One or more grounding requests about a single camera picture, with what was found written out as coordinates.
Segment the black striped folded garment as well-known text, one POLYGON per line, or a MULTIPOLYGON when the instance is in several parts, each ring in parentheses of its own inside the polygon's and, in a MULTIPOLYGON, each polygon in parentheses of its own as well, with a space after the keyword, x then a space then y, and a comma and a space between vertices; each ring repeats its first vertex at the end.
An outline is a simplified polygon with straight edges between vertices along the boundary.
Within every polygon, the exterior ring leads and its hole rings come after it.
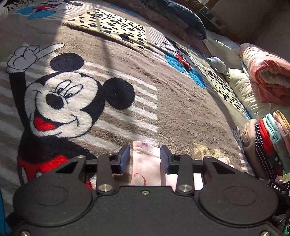
POLYGON ((264 168, 268 174, 268 177, 270 180, 275 180, 278 175, 276 175, 272 169, 272 166, 270 164, 270 162, 268 161, 268 157, 267 154, 265 153, 265 150, 263 148, 263 140, 262 140, 262 136, 260 133, 260 125, 259 122, 255 125, 255 130, 256 130, 256 140, 255 140, 255 150, 256 150, 256 154, 258 155, 258 157, 261 159, 264 168))

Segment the small pale plush toy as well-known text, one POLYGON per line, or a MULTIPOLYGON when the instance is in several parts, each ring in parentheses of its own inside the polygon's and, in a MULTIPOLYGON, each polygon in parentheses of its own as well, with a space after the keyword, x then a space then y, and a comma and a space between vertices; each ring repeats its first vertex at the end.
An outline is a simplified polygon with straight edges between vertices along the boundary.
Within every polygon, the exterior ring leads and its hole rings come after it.
POLYGON ((228 75, 228 68, 226 67, 225 63, 218 57, 212 56, 210 58, 207 58, 207 62, 215 72, 223 74, 225 76, 228 75))

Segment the Mickey Mouse plush blanket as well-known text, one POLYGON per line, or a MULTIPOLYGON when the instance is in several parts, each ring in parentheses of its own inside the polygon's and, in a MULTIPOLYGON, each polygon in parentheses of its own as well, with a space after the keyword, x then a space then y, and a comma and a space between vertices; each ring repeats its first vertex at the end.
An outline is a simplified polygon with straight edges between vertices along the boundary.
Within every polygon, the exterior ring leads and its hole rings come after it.
POLYGON ((1 1, 1 194, 78 154, 137 142, 252 173, 239 128, 249 116, 190 46, 104 1, 1 1))

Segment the yellow folded garment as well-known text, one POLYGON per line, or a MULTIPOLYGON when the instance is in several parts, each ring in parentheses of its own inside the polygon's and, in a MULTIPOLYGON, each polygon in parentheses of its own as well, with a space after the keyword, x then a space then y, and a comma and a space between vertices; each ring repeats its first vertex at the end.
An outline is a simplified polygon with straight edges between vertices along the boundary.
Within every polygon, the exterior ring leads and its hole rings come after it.
POLYGON ((286 119, 286 117, 284 116, 284 114, 281 111, 279 111, 279 110, 276 111, 276 114, 283 121, 283 123, 286 126, 287 130, 290 132, 290 124, 289 124, 288 120, 286 119))

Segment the red folded garment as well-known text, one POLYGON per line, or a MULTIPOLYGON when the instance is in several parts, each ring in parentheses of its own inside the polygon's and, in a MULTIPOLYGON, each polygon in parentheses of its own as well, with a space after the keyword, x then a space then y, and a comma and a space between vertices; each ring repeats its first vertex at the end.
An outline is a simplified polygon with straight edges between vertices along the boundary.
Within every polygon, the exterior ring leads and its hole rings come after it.
POLYGON ((260 133, 263 140, 263 148, 265 150, 265 153, 267 154, 268 161, 270 162, 274 173, 278 176, 282 176, 283 166, 282 164, 279 164, 280 162, 279 156, 277 155, 273 147, 267 129, 265 128, 264 122, 262 119, 259 119, 258 122, 260 125, 260 133))

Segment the pink folded garment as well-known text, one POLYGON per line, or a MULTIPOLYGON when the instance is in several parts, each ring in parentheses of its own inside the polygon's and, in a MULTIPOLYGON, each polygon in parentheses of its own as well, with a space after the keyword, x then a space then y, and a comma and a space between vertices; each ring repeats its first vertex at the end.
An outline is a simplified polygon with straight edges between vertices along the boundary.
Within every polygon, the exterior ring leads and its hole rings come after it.
POLYGON ((287 152, 290 152, 290 136, 289 131, 287 130, 286 126, 284 125, 283 121, 278 117, 276 112, 273 113, 273 117, 275 119, 275 122, 278 126, 279 132, 284 140, 285 147, 287 149, 287 152))

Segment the pink patterned baby garment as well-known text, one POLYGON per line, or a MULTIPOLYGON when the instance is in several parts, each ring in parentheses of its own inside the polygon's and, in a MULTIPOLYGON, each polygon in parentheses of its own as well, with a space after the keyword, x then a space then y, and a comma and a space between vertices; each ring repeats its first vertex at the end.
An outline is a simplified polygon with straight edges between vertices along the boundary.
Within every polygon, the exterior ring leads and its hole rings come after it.
MULTIPOLYGON (((205 156, 213 156, 219 161, 231 165, 231 161, 219 149, 208 149, 206 145, 193 143, 193 154, 195 159, 202 159, 205 156)), ((129 164, 129 174, 115 174, 114 180, 117 186, 171 186, 175 191, 177 174, 166 174, 161 166, 160 148, 150 144, 134 141, 132 160, 129 164)), ((88 179, 88 187, 96 188, 96 174, 88 179)))

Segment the dark teal folded blanket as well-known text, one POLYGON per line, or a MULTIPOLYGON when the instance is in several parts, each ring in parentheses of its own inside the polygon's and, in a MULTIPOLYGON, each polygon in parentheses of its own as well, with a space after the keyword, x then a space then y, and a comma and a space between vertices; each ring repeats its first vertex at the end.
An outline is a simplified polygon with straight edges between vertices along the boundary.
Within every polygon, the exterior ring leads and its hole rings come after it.
POLYGON ((201 40, 206 39, 206 28, 202 20, 187 7, 167 0, 141 2, 146 7, 149 7, 184 28, 188 34, 193 34, 201 40))

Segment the teal folded garment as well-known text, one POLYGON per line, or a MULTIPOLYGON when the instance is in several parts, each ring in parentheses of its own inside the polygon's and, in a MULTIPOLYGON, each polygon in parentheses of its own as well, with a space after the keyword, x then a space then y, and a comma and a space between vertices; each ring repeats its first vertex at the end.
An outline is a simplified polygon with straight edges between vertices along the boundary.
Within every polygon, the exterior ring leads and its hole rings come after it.
POLYGON ((280 158, 282 163, 284 173, 289 173, 289 153, 286 149, 284 140, 280 134, 276 120, 273 118, 272 114, 268 113, 263 119, 265 128, 269 134, 270 140, 273 147, 280 158))

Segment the brown patterned quilt edge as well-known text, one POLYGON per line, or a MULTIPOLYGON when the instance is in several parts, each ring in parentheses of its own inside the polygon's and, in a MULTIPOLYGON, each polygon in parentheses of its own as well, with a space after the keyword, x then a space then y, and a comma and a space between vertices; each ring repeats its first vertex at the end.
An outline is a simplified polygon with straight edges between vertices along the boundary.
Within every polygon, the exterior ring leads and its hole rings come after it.
POLYGON ((210 51, 207 49, 206 45, 197 36, 192 33, 186 32, 186 29, 179 25, 176 20, 171 20, 166 16, 156 12, 152 7, 146 6, 141 1, 107 1, 113 5, 124 8, 126 10, 132 11, 147 20, 160 26, 167 32, 170 32, 179 39, 182 39, 187 44, 198 50, 200 53, 205 55, 207 58, 211 57, 210 51))

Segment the beige folded garment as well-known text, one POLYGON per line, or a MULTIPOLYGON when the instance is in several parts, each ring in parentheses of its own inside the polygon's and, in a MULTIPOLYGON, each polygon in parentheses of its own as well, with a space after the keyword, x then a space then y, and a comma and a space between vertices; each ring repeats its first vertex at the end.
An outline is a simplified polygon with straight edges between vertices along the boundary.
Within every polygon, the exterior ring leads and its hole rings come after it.
POLYGON ((245 157, 251 166, 255 176, 264 180, 268 180, 268 174, 264 168, 261 159, 256 154, 255 150, 255 140, 256 140, 256 130, 255 125, 258 123, 256 119, 251 119, 247 122, 243 128, 241 138, 242 146, 245 153, 245 157))

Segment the cream pillow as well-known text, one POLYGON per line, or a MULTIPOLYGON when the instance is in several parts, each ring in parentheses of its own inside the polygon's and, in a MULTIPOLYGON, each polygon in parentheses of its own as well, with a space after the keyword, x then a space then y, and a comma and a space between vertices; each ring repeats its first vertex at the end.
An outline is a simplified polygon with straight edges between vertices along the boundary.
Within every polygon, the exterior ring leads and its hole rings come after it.
POLYGON ((281 106, 273 103, 261 103, 258 98, 258 92, 254 85, 251 85, 248 76, 240 69, 228 69, 226 77, 229 86, 233 89, 236 97, 243 104, 251 118, 261 119, 268 113, 273 113, 277 110, 283 113, 289 121, 289 106, 281 106))

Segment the pink rolled quilt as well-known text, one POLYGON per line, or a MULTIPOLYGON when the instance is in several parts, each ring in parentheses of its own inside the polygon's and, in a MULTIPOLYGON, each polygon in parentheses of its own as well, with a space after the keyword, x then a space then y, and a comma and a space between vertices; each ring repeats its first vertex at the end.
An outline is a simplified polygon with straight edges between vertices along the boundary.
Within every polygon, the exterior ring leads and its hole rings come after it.
POLYGON ((239 55, 262 103, 289 106, 289 62, 256 45, 240 45, 239 55))

